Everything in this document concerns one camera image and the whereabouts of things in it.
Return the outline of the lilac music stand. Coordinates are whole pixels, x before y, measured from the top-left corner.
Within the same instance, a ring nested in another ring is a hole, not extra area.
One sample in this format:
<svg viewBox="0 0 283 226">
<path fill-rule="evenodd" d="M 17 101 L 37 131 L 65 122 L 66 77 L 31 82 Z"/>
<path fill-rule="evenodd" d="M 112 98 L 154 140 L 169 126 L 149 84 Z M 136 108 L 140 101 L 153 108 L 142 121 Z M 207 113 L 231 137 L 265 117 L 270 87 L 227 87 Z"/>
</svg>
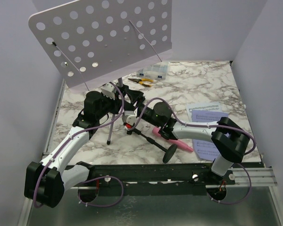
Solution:
<svg viewBox="0 0 283 226">
<path fill-rule="evenodd" d="M 170 58 L 171 23 L 170 0 L 74 0 L 28 20 L 74 93 Z"/>
</svg>

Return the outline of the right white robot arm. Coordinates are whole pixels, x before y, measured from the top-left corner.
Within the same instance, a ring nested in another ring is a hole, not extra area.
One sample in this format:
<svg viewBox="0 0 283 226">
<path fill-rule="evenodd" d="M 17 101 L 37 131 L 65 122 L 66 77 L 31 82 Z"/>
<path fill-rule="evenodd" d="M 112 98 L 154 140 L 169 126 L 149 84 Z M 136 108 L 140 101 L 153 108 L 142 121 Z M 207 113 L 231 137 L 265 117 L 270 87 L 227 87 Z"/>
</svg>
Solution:
<svg viewBox="0 0 283 226">
<path fill-rule="evenodd" d="M 123 123 L 129 130 L 137 127 L 144 120 L 159 129 L 164 139 L 181 140 L 196 139 L 213 143 L 219 151 L 219 156 L 213 161 L 208 180 L 217 185 L 224 180 L 228 169 L 235 163 L 241 163 L 249 142 L 254 141 L 251 134 L 244 131 L 228 117 L 221 117 L 212 122 L 188 123 L 179 120 L 167 101 L 156 97 L 157 103 L 149 108 L 144 103 L 144 96 L 139 96 L 125 104 L 122 116 Z"/>
</svg>

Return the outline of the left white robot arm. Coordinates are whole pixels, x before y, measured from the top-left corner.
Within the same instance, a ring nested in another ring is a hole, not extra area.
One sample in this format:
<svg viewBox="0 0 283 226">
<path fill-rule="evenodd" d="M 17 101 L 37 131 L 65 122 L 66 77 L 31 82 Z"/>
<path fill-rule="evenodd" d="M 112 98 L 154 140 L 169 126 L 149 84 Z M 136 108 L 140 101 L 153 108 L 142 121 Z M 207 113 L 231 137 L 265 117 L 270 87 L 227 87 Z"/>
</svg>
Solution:
<svg viewBox="0 0 283 226">
<path fill-rule="evenodd" d="M 66 190 L 82 183 L 90 186 L 95 174 L 90 164 L 80 162 L 72 169 L 66 167 L 77 151 L 85 145 L 104 125 L 100 120 L 107 114 L 115 117 L 106 126 L 114 123 L 125 109 L 127 86 L 119 87 L 110 82 L 101 87 L 101 92 L 86 94 L 83 109 L 74 120 L 70 131 L 58 147 L 40 162 L 31 162 L 26 168 L 24 196 L 33 201 L 35 208 L 54 208 Z"/>
</svg>

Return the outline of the clear plastic screw box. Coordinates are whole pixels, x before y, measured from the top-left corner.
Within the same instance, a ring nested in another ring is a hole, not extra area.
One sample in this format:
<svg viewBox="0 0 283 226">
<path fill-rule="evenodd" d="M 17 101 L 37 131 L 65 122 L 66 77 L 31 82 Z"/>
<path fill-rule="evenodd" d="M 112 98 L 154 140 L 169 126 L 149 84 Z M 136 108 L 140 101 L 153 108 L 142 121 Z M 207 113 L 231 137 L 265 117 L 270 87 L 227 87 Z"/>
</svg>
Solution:
<svg viewBox="0 0 283 226">
<path fill-rule="evenodd" d="M 152 80 L 165 80 L 169 72 L 169 62 L 163 61 L 157 64 L 140 69 L 135 73 L 137 77 L 149 78 Z"/>
</svg>

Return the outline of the pink toy microphone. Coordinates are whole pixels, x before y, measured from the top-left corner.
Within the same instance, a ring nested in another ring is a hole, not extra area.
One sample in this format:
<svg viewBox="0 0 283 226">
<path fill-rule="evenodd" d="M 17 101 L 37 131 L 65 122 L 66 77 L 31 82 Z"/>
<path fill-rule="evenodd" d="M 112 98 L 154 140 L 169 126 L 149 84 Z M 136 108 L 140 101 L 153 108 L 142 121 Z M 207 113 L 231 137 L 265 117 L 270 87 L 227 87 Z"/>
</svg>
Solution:
<svg viewBox="0 0 283 226">
<path fill-rule="evenodd" d="M 157 137 L 160 137 L 161 139 L 171 143 L 171 144 L 176 144 L 177 147 L 183 151 L 186 151 L 186 152 L 189 152 L 189 153 L 192 153 L 194 150 L 192 147 L 190 147 L 188 144 L 186 144 L 185 142 L 181 141 L 181 140 L 173 140 L 173 139 L 165 139 L 163 138 L 160 134 L 159 134 L 159 128 L 157 127 L 154 127 L 152 129 L 152 133 L 157 136 Z"/>
</svg>

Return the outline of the black microphone stand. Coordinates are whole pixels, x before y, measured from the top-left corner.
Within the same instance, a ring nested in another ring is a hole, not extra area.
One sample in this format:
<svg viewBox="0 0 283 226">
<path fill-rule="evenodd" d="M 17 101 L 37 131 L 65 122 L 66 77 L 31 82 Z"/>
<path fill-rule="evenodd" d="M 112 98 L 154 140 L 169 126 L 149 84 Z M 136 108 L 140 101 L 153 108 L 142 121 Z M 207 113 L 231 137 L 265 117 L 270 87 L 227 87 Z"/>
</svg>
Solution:
<svg viewBox="0 0 283 226">
<path fill-rule="evenodd" d="M 133 130 L 128 130 L 127 134 L 131 135 L 132 133 L 135 133 L 139 136 L 142 136 L 143 138 L 145 138 L 147 140 L 147 142 L 149 142 L 150 144 L 158 147 L 159 149 L 161 149 L 162 151 L 165 152 L 164 157 L 163 157 L 163 163 L 166 164 L 170 161 L 170 159 L 173 157 L 173 155 L 175 154 L 176 150 L 177 150 L 177 145 L 176 144 L 172 144 L 168 149 L 166 149 L 165 147 L 163 147 L 162 145 L 160 145 L 158 142 L 156 142 L 154 139 L 152 139 L 151 137 L 148 137 L 146 135 L 144 135 L 140 130 L 138 129 L 133 129 Z"/>
</svg>

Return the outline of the white sheet music page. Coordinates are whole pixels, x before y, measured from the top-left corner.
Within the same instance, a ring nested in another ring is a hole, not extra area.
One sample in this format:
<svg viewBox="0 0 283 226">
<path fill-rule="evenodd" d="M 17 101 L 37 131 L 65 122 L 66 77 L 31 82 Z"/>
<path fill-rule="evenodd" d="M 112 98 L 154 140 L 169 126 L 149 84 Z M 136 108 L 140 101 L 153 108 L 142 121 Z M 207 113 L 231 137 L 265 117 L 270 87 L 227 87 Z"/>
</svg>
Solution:
<svg viewBox="0 0 283 226">
<path fill-rule="evenodd" d="M 189 119 L 192 119 L 192 111 L 193 110 L 204 110 L 204 111 L 213 111 L 213 112 L 221 112 L 221 104 L 219 102 L 205 102 L 205 103 L 194 103 L 188 104 L 186 106 L 186 111 Z"/>
</svg>

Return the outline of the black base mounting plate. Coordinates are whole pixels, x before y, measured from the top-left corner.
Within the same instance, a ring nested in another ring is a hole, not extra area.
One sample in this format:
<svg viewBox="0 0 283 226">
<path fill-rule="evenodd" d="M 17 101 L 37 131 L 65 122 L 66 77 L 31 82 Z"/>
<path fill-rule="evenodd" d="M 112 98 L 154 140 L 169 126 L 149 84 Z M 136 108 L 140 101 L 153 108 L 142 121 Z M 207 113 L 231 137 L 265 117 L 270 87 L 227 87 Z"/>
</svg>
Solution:
<svg viewBox="0 0 283 226">
<path fill-rule="evenodd" d="M 77 187 L 83 194 L 98 189 L 100 196 L 206 195 L 206 186 L 233 185 L 232 173 L 214 176 L 209 163 L 95 165 Z"/>
</svg>

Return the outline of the yellow handled pliers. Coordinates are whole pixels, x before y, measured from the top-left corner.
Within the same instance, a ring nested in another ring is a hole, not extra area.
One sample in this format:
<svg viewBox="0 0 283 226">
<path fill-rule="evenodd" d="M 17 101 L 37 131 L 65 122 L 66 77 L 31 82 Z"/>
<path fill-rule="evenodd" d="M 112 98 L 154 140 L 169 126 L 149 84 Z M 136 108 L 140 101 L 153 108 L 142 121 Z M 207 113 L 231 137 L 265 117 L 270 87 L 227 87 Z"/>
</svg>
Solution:
<svg viewBox="0 0 283 226">
<path fill-rule="evenodd" d="M 154 80 L 152 79 L 137 79 L 137 78 L 129 78 L 129 81 L 132 81 L 134 83 L 138 83 L 144 87 L 150 88 L 152 86 L 152 83 Z"/>
</svg>

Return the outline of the aluminium frame rail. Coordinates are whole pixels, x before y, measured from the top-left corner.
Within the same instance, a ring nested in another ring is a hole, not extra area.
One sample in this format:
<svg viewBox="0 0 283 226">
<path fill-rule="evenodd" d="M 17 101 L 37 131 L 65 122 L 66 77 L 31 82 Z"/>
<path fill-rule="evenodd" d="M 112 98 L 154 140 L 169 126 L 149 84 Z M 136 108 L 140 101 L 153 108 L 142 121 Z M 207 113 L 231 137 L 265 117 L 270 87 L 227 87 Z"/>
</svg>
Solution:
<svg viewBox="0 0 283 226">
<path fill-rule="evenodd" d="M 278 184 L 272 168 L 247 168 L 246 170 L 250 176 L 252 187 L 271 187 Z M 236 186 L 248 187 L 250 185 L 249 177 L 244 169 L 234 168 L 232 171 Z"/>
</svg>

